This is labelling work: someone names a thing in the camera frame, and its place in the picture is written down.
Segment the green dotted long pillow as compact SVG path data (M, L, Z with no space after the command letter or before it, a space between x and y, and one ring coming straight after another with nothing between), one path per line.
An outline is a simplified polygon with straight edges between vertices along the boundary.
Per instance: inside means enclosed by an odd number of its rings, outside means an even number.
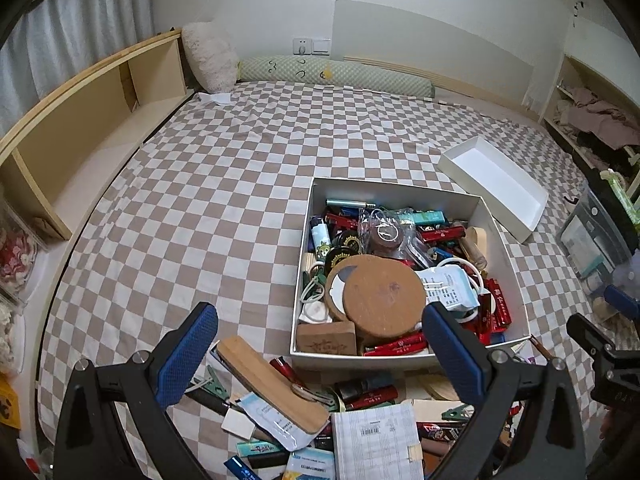
M271 55L244 58L239 62L238 81L328 84L423 99L433 99L435 96L434 84L428 78L320 56Z

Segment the panda cork coaster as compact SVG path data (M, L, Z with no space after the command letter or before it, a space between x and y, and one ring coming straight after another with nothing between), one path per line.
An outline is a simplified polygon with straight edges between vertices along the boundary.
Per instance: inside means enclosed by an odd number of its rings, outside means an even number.
M337 321L348 321L343 301L346 282L358 266L378 262L380 258L372 255L350 256L337 263L326 278L326 290L324 291L324 304L329 309L330 315Z

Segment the brown cardboard small box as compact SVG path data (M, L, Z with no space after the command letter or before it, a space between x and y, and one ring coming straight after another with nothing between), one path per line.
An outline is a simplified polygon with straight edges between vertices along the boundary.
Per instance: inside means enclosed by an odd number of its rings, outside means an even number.
M307 353L356 356L355 324L350 321L300 324L296 330L296 348Z

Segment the large white cardboard box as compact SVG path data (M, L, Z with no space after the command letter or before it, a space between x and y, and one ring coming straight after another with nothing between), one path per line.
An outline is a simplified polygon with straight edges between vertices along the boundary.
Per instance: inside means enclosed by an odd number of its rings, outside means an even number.
M530 336L529 320L514 265L506 251L506 245L483 197L420 188L393 183L358 181L348 179L314 178L311 181L305 220L322 214L328 200L339 202L366 202L390 208L413 206L442 211L448 219L467 221L471 226L483 229L487 235L485 256L488 275L500 286L506 307L512 316L512 323L506 329L504 341L498 348L508 348L512 344L526 341ZM382 307L378 313L402 330L410 330L422 316L420 299L425 297L416 288L418 282L409 278L413 272L403 263L384 263L369 258L362 262L363 271L357 283L366 286L365 292L373 299L380 300ZM298 317L302 304L296 301L292 317L290 356L293 361L310 370L420 370L434 366L437 358L433 353L422 351L412 356L355 356L354 354L331 354L307 352L297 344Z

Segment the brown white checkered bedsheet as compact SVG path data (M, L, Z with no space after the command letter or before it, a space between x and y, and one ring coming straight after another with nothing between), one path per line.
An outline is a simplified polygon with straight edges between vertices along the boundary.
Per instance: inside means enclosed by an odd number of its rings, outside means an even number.
M51 304L38 370L48 439L74 364L119 363L154 347L200 301L220 336L266 359L288 354L297 263L315 178L451 190L442 152L482 136L549 195L525 244L504 244L530 330L572 373L595 448L604 411L591 362L565 323L590 304L556 244L584 177L540 125L457 99L422 101L282 82L239 84L227 105L191 100L134 154L82 230Z

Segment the white box lid tray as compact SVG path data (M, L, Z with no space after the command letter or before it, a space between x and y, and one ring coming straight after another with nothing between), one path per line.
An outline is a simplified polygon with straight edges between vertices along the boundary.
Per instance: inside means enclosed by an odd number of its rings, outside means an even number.
M519 243L532 236L549 193L482 136L442 152L438 168L465 192L480 196Z

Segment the black cylinder tube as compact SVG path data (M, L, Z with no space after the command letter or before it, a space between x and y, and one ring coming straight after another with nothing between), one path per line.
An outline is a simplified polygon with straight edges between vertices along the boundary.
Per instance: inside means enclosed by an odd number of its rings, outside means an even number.
M186 396L220 416L224 416L228 412L229 403L218 399L205 389L195 389L193 391L186 392Z

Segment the red cosmetic tube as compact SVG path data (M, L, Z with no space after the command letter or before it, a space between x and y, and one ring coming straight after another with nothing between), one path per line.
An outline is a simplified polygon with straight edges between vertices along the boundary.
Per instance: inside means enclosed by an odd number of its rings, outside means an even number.
M377 388L369 392L363 393L358 398L351 400L345 404L347 411L363 410L364 408L372 408L385 402L392 402L398 398L398 390L394 386Z

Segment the blue white medicine pouch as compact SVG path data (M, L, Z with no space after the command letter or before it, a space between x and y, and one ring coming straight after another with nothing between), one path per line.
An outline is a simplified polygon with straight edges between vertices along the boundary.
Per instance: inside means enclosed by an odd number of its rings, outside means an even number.
M290 454L283 480L334 480L335 458L330 451L302 448Z

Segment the white wall socket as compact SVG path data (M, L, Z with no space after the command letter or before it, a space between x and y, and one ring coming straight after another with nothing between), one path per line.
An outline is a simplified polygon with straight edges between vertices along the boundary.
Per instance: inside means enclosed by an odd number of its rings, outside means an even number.
M292 52L294 55L329 56L332 41L329 38L303 38L296 37L292 40Z

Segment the wooden wardrobe with clothes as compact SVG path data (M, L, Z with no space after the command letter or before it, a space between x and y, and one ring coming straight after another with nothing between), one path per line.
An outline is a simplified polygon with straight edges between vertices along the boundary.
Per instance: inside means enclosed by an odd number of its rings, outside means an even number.
M639 199L639 105L619 86L566 54L540 122L581 170L617 171Z

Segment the round cork coaster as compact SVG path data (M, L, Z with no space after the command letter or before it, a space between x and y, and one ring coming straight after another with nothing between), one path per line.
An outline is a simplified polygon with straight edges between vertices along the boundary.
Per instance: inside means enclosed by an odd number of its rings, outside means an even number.
M420 322L426 293L416 272L399 261L380 258L352 271L343 301L346 315L360 332L390 339L409 333Z

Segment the grey curtain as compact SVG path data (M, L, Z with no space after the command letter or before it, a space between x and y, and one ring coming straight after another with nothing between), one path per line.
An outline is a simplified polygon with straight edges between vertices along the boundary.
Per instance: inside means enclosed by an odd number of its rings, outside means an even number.
M154 35L152 0L41 0L1 47L1 132L73 76Z

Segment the white fluffy pillow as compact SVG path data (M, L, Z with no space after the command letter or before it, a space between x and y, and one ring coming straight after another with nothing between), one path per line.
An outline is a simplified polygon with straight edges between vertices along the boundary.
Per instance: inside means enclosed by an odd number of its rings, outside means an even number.
M185 24L181 39L186 60L201 87L211 94L231 92L238 80L239 58L221 24Z

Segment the clear plastic storage bin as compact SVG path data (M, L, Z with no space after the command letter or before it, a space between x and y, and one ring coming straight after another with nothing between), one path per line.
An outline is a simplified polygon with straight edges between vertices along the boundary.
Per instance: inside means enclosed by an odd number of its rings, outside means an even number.
M611 275L639 247L636 228L626 214L612 216L590 188L585 188L556 234L556 242L577 277Z

